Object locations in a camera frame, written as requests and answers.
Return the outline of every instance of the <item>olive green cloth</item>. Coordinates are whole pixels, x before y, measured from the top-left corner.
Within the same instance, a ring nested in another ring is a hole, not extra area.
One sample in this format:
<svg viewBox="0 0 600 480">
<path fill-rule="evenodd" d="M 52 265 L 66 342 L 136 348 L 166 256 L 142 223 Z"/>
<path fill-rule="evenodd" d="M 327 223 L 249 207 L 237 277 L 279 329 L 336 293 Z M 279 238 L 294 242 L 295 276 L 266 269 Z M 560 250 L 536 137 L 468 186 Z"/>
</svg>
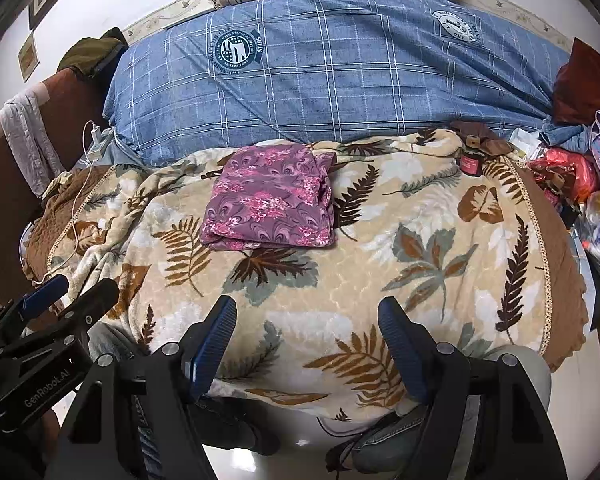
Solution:
<svg viewBox="0 0 600 480">
<path fill-rule="evenodd" d="M 64 54 L 58 72 L 71 68 L 84 76 L 93 76 L 99 72 L 99 67 L 106 66 L 124 48 L 117 38 L 82 38 Z"/>
</svg>

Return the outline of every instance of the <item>headboard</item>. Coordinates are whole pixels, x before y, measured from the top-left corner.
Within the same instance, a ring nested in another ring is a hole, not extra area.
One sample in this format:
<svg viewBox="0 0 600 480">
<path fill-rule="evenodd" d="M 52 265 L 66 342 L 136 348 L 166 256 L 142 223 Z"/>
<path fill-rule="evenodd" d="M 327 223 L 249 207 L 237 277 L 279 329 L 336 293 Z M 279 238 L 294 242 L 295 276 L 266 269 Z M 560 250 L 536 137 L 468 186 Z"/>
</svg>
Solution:
<svg viewBox="0 0 600 480">
<path fill-rule="evenodd" d="M 91 120 L 105 128 L 103 101 L 94 83 L 80 80 L 70 69 L 46 79 L 36 88 L 46 134 L 66 169 L 82 155 L 82 129 Z M 18 257 L 20 235 L 40 200 L 31 192 L 11 154 L 0 126 L 0 303 L 32 290 Z"/>
</svg>

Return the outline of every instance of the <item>metal screw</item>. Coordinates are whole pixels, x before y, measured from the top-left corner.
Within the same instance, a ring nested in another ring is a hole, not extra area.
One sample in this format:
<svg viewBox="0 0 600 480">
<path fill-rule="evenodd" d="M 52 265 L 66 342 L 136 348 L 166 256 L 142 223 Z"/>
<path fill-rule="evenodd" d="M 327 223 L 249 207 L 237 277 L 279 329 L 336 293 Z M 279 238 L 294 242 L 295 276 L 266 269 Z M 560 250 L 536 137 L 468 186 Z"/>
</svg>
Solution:
<svg viewBox="0 0 600 480">
<path fill-rule="evenodd" d="M 518 364 L 518 358 L 515 355 L 503 354 L 502 362 L 507 366 L 515 366 Z"/>
<path fill-rule="evenodd" d="M 451 355 L 455 348 L 451 343 L 442 342 L 436 345 L 436 350 L 443 355 Z"/>
<path fill-rule="evenodd" d="M 102 366 L 104 368 L 113 362 L 113 356 L 111 354 L 102 354 L 100 357 L 98 357 L 96 362 L 98 363 L 98 366 Z"/>
<path fill-rule="evenodd" d="M 178 343 L 167 343 L 165 346 L 162 347 L 162 353 L 165 355 L 177 354 L 179 350 L 180 346 L 178 345 Z"/>
</svg>

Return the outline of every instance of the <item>red plastic bag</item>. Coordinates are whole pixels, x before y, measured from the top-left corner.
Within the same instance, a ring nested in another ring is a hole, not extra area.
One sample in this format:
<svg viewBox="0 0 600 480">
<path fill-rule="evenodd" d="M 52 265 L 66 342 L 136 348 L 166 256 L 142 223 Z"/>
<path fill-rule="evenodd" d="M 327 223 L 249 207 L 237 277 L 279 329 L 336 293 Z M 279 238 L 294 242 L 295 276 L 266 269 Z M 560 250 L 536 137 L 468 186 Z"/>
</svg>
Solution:
<svg viewBox="0 0 600 480">
<path fill-rule="evenodd" d="M 600 110 L 600 54 L 578 38 L 554 84 L 554 123 L 591 126 Z"/>
<path fill-rule="evenodd" d="M 584 203 L 591 193 L 600 189 L 593 164 L 579 153 L 551 148 L 544 152 L 544 157 L 532 160 L 528 165 L 538 184 L 551 178 L 553 173 L 560 173 L 564 178 L 562 190 L 574 202 Z"/>
</svg>

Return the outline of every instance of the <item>towel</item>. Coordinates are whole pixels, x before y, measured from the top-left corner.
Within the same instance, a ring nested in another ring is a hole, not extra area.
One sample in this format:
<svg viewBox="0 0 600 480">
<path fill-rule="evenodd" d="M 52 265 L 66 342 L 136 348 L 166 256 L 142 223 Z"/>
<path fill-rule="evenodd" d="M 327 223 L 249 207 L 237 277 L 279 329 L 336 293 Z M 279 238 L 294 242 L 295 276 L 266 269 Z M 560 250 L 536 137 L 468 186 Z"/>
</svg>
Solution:
<svg viewBox="0 0 600 480">
<path fill-rule="evenodd" d="M 0 124 L 27 184 L 37 197 L 42 196 L 64 167 L 46 136 L 34 88 L 26 89 L 4 104 Z"/>
<path fill-rule="evenodd" d="M 333 244 L 333 161 L 302 144 L 238 150 L 214 184 L 200 242 L 229 251 Z"/>
</svg>

